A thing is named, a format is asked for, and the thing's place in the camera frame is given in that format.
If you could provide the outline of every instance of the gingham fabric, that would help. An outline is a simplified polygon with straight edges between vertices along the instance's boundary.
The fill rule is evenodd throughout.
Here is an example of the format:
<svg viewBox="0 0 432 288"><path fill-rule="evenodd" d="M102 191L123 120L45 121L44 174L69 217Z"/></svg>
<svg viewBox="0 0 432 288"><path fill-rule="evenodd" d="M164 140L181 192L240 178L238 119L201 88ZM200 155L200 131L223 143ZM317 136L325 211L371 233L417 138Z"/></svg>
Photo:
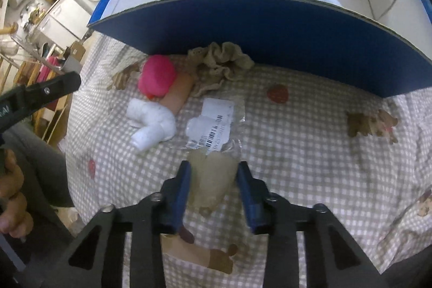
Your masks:
<svg viewBox="0 0 432 288"><path fill-rule="evenodd" d="M124 207L158 191L187 153L169 142L136 153L125 113L131 98L144 99L137 78L126 90L106 87L122 58L140 54L96 36L73 97L66 139L70 190L85 222L104 204ZM173 61L179 67L184 58ZM273 84L288 87L288 103L267 98ZM416 205L432 185L432 89L383 100L322 77L265 65L256 65L244 82L225 82L224 88L245 97L241 158L272 192L294 204L326 204L381 272L432 243L432 215L419 217ZM177 140L187 140L185 124L200 114L204 97L189 98L177 116ZM399 119L398 144L347 136L347 111L375 114L380 108ZM90 160L96 164L94 179ZM187 210L184 225L197 245L226 251L236 244L234 272L227 275L164 255L168 287L262 286L267 238L250 234L234 185L211 216ZM303 255L299 265L304 285ZM125 266L128 272L127 259Z"/></svg>

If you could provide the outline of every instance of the person's leg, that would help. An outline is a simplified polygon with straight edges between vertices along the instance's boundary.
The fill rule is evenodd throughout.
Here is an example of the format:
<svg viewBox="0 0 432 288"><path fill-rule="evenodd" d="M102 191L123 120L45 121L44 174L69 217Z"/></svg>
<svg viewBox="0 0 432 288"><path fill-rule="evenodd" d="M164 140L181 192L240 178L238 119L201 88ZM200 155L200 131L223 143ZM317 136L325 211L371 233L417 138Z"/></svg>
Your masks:
<svg viewBox="0 0 432 288"><path fill-rule="evenodd" d="M5 147L14 151L24 175L21 192L34 220L33 230L23 244L30 252L30 261L23 272L14 276L22 288L38 288L73 239L50 206L73 206L67 187L66 164L60 153L22 124L3 133L3 139Z"/></svg>

